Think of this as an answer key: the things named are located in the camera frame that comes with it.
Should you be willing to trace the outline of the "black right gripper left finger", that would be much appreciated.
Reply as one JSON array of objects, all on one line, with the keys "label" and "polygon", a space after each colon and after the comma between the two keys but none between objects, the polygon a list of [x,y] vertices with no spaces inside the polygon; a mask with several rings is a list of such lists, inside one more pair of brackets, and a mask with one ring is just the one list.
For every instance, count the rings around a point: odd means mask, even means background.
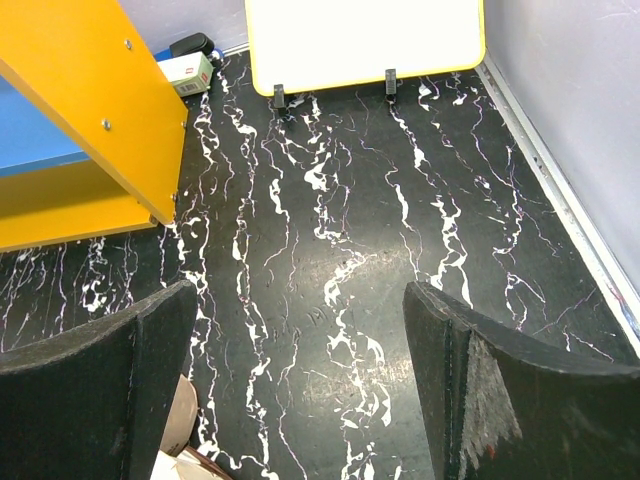
[{"label": "black right gripper left finger", "polygon": [[180,281],[2,353],[2,478],[150,478],[196,309]]}]

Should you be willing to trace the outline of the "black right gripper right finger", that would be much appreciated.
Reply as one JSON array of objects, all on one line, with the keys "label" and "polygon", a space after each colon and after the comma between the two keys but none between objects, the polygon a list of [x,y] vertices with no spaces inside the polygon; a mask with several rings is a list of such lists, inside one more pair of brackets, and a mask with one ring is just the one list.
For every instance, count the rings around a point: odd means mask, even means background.
[{"label": "black right gripper right finger", "polygon": [[639,370],[536,340],[423,282],[403,315],[439,479],[635,479]]}]

